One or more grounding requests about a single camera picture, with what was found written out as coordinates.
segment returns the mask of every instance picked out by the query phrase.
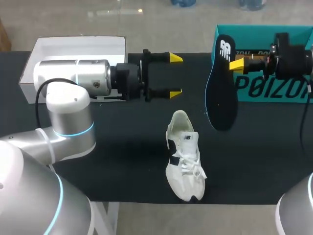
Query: sneaker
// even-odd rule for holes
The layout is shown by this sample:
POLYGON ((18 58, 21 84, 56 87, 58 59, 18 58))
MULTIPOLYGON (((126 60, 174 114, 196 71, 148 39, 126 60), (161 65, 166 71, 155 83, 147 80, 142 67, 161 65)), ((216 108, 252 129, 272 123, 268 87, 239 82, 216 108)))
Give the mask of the sneaker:
POLYGON ((205 189, 206 175, 201 167, 198 138, 187 114, 176 111, 166 132, 170 151, 166 177, 176 196, 186 202, 201 200, 205 189))

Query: teal shoe box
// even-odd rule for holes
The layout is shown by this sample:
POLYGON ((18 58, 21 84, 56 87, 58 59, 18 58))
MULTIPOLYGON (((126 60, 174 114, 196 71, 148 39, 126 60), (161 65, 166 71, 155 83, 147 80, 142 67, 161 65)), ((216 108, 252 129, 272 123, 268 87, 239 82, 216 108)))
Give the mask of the teal shoe box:
MULTIPOLYGON (((312 26, 288 26, 288 25, 217 25, 215 29, 215 41, 218 35, 231 36, 236 43, 237 54, 267 54, 270 45, 274 43, 276 33, 289 33, 291 45, 306 45, 311 49, 313 44, 312 26)), ((295 79, 277 80, 270 76, 269 80, 263 80, 262 72, 252 72, 247 75, 234 72, 234 82, 238 88, 238 100, 245 102, 307 102, 307 85, 304 81, 295 79)))

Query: insole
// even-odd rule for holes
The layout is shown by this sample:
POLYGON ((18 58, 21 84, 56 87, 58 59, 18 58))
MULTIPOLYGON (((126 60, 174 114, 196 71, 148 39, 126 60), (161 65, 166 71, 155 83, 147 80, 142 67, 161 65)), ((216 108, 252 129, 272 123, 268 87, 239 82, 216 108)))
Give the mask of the insole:
POLYGON ((212 71, 206 84, 205 105, 211 125, 218 131, 229 130, 238 110, 237 89, 229 62, 236 57, 235 41, 228 35, 216 39, 212 71))

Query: black tablecloth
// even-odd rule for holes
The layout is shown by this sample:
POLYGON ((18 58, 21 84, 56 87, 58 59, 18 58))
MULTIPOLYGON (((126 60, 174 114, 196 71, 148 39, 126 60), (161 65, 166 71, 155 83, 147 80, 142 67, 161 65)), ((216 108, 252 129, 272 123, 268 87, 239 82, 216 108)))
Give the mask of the black tablecloth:
MULTIPOLYGON (((0 136, 36 128, 34 105, 18 86, 29 52, 0 53, 0 136)), ((313 107, 304 131, 304 104, 243 103, 233 128, 215 131, 207 118, 204 90, 210 74, 209 53, 181 54, 183 64, 152 65, 154 88, 182 87, 173 100, 93 103, 97 145, 88 156, 55 164, 57 173, 92 201, 181 203, 168 185, 165 131, 174 111, 182 109, 199 132, 206 172, 204 204, 276 204, 313 171, 313 107)), ((139 56, 129 55, 129 62, 139 56)), ((50 125, 40 105, 42 126, 50 125)))

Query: gray floor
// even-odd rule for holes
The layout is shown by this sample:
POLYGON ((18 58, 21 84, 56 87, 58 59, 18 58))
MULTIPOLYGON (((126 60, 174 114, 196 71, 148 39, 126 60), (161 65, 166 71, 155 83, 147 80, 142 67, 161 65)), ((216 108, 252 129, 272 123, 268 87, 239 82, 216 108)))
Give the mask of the gray floor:
MULTIPOLYGON (((216 24, 313 24, 312 0, 268 0, 259 12, 237 0, 0 0, 13 50, 32 50, 40 36, 121 35, 127 51, 209 52, 216 24)), ((122 203, 118 235, 277 235, 275 206, 122 203)))
POLYGON ((121 35, 128 52, 205 52, 217 23, 313 24, 312 9, 312 0, 268 0, 259 12, 242 11, 238 0, 183 9, 170 0, 0 0, 13 50, 31 50, 40 36, 121 35))

